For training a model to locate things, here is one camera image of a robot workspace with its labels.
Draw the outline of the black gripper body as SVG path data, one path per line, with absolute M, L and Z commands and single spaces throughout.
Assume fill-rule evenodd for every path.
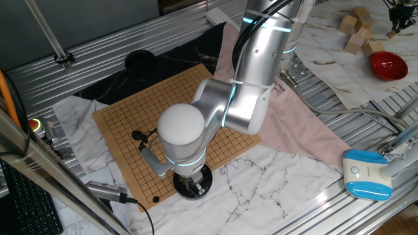
M 186 187 L 191 187 L 192 185 L 196 185 L 199 184 L 202 179 L 203 179 L 203 175 L 201 172 L 193 174 L 192 176 L 182 176 L 179 175 L 180 181 L 186 186 Z

